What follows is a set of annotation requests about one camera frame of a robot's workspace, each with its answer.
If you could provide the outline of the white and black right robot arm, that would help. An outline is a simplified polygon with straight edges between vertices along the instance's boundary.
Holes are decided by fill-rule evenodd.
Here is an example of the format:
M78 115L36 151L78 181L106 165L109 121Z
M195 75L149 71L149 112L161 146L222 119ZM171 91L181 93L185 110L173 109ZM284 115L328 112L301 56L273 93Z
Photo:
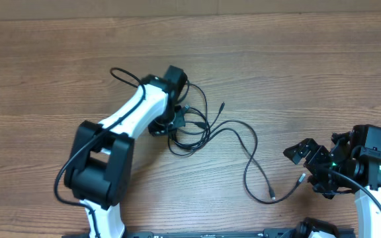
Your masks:
M314 192L327 199L354 194L359 237L381 237L381 127L356 125L332 134L326 149L312 138L284 150L294 164L302 163Z

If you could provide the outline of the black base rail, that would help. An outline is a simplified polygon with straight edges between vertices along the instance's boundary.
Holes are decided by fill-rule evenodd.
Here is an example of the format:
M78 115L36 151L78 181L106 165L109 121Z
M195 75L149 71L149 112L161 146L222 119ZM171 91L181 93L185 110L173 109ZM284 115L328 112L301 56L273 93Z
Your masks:
M127 238L285 238L293 237L296 229L269 228L263 231L226 231L219 233L152 233L126 232Z

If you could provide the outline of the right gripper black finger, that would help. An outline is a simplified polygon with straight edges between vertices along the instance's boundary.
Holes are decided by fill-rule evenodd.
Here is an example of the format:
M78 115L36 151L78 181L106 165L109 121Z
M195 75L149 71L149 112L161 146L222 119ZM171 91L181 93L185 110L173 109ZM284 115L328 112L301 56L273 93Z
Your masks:
M311 151L316 151L319 145L312 138L306 138L301 142L288 147L283 151L283 155L297 165L302 158L305 158Z
M318 146L308 153L304 164L307 166L330 165L331 157L329 156L329 151L323 145Z

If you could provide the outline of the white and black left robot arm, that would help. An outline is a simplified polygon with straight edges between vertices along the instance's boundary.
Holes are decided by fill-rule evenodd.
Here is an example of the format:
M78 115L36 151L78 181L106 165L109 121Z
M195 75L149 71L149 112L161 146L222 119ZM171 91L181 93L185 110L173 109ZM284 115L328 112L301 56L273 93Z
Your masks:
M137 82L135 94L114 114L79 125L56 177L75 197L68 204L85 208L90 230L84 237L127 236L120 202L131 177L135 141L144 130L170 136L185 126L185 108L179 104L189 81L182 69L171 65L163 77L147 75Z

